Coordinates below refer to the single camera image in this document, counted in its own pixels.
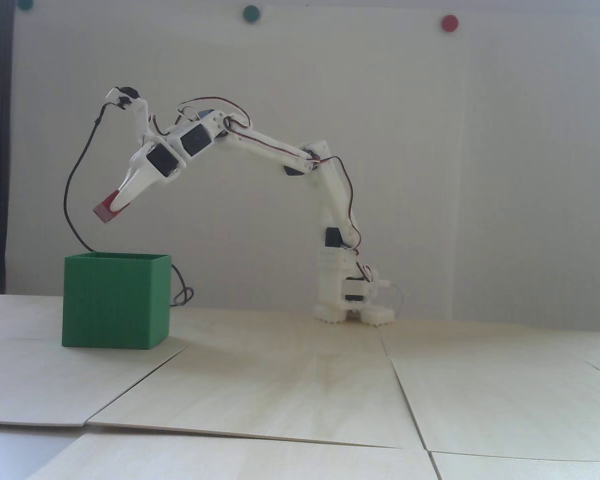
green magnet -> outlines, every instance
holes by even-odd
[[[248,23],[256,23],[260,18],[260,9],[255,5],[249,5],[242,10],[242,16]]]
[[[18,0],[18,8],[21,10],[31,10],[33,8],[33,0]]]

green box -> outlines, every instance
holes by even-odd
[[[62,345],[150,349],[169,335],[172,258],[90,253],[64,259]]]

white robotic arm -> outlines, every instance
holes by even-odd
[[[94,208],[103,222],[117,216],[142,191],[154,183],[169,183],[202,151],[215,143],[250,151],[284,166],[289,176],[309,174],[320,192],[323,246],[318,254],[318,305],[314,315],[329,323],[344,322],[348,312],[360,313],[362,322],[372,325],[393,322],[395,314],[389,308],[371,305],[378,286],[390,282],[378,279],[378,272],[360,262],[360,231],[351,212],[353,188],[339,157],[334,157],[325,141],[316,141],[296,148],[263,135],[253,129],[250,117],[240,107],[224,98],[204,97],[230,103],[242,114],[205,110],[191,118],[179,109],[185,121],[161,132],[155,124],[150,128],[147,102],[128,92],[112,89],[106,99],[122,101],[135,114],[136,135],[142,143],[131,158],[126,178],[104,201]],[[348,185],[341,179],[336,161],[341,163]]]

white wall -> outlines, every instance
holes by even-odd
[[[230,4],[129,3],[17,14],[9,292],[62,293],[81,251],[65,179],[103,95],[131,85],[163,125],[220,95],[272,137],[326,139],[355,185],[364,260],[403,286],[403,315],[600,329],[600,18],[458,12],[448,35],[447,10],[271,6],[245,25]],[[135,150],[112,110],[69,199],[88,243],[172,254],[197,306],[311,309],[306,178],[213,151],[103,225],[92,207]]]
[[[600,329],[600,18],[463,25],[453,316]]]
[[[131,85],[163,125],[179,102],[217,95],[272,137],[327,140],[356,187],[364,260],[408,292],[406,314],[449,313],[463,47],[462,34],[440,34],[440,12],[267,7],[246,25],[240,7],[133,6],[38,0],[18,13],[10,292],[62,292],[63,258],[81,251],[65,179],[103,95]],[[311,310],[320,233],[306,178],[212,151],[103,225],[92,208],[137,148],[132,118],[111,111],[69,199],[89,244],[172,254],[198,306]]]

table surface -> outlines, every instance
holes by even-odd
[[[0,480],[600,480],[598,332],[184,307],[155,360],[61,333],[62,298],[0,295]]]

